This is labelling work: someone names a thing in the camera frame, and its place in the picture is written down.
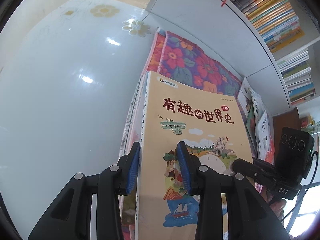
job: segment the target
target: publisher logo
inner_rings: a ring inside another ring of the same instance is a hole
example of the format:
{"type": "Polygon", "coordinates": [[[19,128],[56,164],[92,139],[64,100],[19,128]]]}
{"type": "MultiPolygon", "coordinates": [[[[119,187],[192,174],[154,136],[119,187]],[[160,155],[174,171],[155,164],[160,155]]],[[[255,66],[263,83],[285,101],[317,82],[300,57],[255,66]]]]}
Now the publisher logo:
{"type": "Polygon", "coordinates": [[[158,77],[158,80],[168,86],[174,87],[174,88],[178,88],[178,85],[176,83],[173,83],[172,81],[169,81],[167,79],[164,79],[162,77],[158,77]]]}

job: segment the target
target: camera lens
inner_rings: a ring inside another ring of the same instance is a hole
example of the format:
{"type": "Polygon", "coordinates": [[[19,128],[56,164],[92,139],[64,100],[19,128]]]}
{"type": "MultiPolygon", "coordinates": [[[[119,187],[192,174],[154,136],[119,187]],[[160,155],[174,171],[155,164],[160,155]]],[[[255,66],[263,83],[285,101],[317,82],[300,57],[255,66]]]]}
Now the camera lens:
{"type": "Polygon", "coordinates": [[[305,147],[305,143],[304,143],[304,141],[299,141],[299,143],[298,143],[298,150],[299,150],[299,152],[302,152],[303,150],[304,150],[304,147],[305,147]]]}
{"type": "Polygon", "coordinates": [[[282,138],[281,138],[282,143],[286,143],[286,142],[287,142],[287,139],[288,139],[287,135],[284,134],[284,135],[282,136],[282,138]]]}
{"type": "Polygon", "coordinates": [[[296,146],[296,144],[297,144],[297,138],[295,138],[294,136],[291,136],[288,142],[289,148],[293,149],[296,146]]]}

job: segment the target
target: sailboat illustration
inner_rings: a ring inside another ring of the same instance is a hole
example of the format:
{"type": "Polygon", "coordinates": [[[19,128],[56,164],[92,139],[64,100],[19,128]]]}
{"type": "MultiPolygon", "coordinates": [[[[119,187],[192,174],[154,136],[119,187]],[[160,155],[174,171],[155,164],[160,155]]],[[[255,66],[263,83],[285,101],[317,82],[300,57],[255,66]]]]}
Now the sailboat illustration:
{"type": "Polygon", "coordinates": [[[177,217],[187,216],[188,214],[189,214],[188,205],[180,203],[177,209],[173,211],[172,216],[177,218],[177,217]]]}

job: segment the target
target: white shelf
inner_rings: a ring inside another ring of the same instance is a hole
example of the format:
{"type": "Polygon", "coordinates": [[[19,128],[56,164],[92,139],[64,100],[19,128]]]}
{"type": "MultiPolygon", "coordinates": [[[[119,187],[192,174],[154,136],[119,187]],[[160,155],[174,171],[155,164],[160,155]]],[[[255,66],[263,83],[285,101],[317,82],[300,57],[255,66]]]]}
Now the white shelf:
{"type": "Polygon", "coordinates": [[[305,13],[299,2],[297,0],[289,0],[289,2],[291,3],[296,15],[299,17],[300,26],[305,35],[288,44],[281,50],[273,53],[275,60],[282,59],[289,54],[294,54],[297,51],[307,48],[320,40],[320,33],[313,24],[311,18],[305,13]]]}

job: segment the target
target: stack of books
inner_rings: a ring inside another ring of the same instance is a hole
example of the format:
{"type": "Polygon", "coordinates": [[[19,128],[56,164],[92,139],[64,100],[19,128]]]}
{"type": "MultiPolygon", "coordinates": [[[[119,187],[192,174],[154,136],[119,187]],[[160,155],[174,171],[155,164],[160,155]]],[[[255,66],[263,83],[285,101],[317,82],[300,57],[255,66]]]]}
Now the stack of books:
{"type": "Polygon", "coordinates": [[[303,49],[277,62],[292,105],[302,103],[315,95],[308,59],[308,49],[303,49]]]}
{"type": "Polygon", "coordinates": [[[304,35],[288,0],[231,0],[249,19],[272,53],[304,35]]]}

